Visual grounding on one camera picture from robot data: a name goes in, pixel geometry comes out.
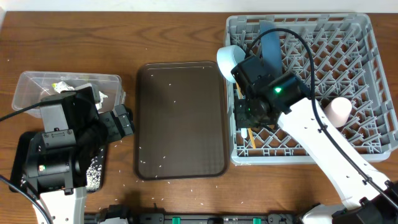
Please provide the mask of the wooden chopstick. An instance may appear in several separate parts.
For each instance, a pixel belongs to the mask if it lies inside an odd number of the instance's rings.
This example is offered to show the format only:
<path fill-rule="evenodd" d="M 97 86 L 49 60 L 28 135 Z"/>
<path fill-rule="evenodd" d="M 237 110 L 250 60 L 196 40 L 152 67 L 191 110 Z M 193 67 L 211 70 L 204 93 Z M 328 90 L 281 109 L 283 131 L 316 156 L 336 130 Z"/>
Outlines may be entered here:
<path fill-rule="evenodd" d="M 243 99 L 243 94 L 241 93 L 241 89 L 240 89 L 240 87 L 239 87 L 238 84 L 236 84 L 236 89 L 237 89 L 237 92 L 238 92 L 238 98 L 239 98 L 240 100 L 242 100 L 242 99 Z M 246 138 L 247 136 L 249 136 L 250 142 L 251 142 L 251 145 L 252 145 L 252 148 L 253 148 L 253 149 L 256 149 L 256 145 L 255 145 L 255 141 L 254 141 L 254 136 L 253 136 L 253 134 L 252 134 L 251 128 L 247 128 L 247 129 L 246 129 L 246 134 L 243 134 L 243 132 L 244 132 L 244 131 L 241 130 L 241 135 L 242 135 L 242 137 L 243 137 L 243 138 Z"/>

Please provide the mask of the light blue plastic knife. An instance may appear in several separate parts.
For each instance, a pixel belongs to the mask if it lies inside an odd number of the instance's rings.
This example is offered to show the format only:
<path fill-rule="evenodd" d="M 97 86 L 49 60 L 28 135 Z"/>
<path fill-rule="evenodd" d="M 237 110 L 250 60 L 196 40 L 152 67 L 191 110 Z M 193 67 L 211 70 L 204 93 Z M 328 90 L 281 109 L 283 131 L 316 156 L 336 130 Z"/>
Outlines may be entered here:
<path fill-rule="evenodd" d="M 247 129 L 246 129 L 246 128 L 241 128 L 241 137 L 242 137 L 243 139 L 246 139 L 247 136 L 248 136 L 248 131 L 247 131 Z"/>

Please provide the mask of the dark blue plate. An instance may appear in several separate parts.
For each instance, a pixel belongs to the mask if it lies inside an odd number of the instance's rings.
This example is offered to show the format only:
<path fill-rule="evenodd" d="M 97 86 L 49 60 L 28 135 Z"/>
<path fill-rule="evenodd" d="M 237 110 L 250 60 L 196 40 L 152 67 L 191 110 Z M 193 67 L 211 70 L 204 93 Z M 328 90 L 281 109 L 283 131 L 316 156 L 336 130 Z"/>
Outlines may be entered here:
<path fill-rule="evenodd" d="M 274 78 L 282 75 L 282 52 L 279 40 L 277 32 L 270 32 L 261 37 L 263 66 Z"/>

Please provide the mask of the light blue rice bowl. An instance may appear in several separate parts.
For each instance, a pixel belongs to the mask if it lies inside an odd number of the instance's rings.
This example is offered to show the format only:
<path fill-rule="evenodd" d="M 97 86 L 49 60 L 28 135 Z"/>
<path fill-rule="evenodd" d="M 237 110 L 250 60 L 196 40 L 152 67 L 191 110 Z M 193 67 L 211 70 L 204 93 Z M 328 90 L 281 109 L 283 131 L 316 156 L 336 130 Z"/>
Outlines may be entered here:
<path fill-rule="evenodd" d="M 227 81 L 231 83 L 236 82 L 231 71 L 238 63 L 245 59 L 245 55 L 245 51 L 237 45 L 230 45 L 218 49 L 216 61 L 222 76 L 224 76 Z"/>

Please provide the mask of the yellow foil wrapper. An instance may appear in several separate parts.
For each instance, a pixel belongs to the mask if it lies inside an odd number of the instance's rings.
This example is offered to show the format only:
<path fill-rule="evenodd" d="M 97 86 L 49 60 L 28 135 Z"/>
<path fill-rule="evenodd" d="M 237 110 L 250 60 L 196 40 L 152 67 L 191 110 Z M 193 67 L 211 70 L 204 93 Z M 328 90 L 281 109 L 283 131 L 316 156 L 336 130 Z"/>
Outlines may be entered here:
<path fill-rule="evenodd" d="M 99 91 L 99 88 L 97 85 L 92 84 L 92 83 L 86 83 L 84 85 L 80 85 L 78 87 L 72 87 L 65 82 L 58 82 L 58 83 L 53 83 L 52 88 L 57 92 L 61 93 L 63 91 L 74 91 L 74 90 L 82 90 L 84 88 L 91 87 L 93 90 L 93 95 L 94 95 L 94 101 L 96 103 L 96 109 L 100 110 L 103 107 L 103 101 L 105 98 L 108 96 Z"/>

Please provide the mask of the pink plastic cup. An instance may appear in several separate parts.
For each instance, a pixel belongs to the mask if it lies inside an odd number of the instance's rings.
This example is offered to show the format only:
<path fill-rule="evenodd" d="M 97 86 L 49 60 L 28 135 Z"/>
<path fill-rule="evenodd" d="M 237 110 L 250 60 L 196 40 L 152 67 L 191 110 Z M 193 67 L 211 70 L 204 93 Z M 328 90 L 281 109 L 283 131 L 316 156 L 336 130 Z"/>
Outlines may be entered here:
<path fill-rule="evenodd" d="M 330 123 L 340 128 L 346 124 L 352 110 L 352 104 L 349 99 L 337 97 L 333 99 L 323 110 Z"/>

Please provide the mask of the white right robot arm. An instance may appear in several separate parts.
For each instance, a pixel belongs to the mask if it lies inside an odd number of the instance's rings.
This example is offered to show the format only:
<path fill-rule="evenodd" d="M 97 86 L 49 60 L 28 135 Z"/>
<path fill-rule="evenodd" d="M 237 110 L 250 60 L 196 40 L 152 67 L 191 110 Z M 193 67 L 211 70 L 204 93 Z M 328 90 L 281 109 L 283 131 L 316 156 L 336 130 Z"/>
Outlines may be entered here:
<path fill-rule="evenodd" d="M 274 77 L 256 57 L 232 59 L 229 69 L 245 99 L 236 106 L 245 127 L 278 125 L 333 184 L 341 205 L 319 204 L 302 223 L 397 223 L 397 184 L 368 163 L 332 125 L 304 82 Z"/>

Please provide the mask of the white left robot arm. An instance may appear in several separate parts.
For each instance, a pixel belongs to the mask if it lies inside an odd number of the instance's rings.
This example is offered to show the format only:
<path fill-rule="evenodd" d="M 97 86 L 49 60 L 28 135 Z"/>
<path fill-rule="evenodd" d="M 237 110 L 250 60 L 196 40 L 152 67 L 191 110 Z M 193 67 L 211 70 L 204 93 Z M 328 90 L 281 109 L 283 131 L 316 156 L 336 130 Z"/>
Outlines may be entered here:
<path fill-rule="evenodd" d="M 39 102 L 44 130 L 29 141 L 22 166 L 39 223 L 83 223 L 86 172 L 103 146 L 134 133 L 124 105 L 99 113 L 92 86 L 63 91 Z"/>

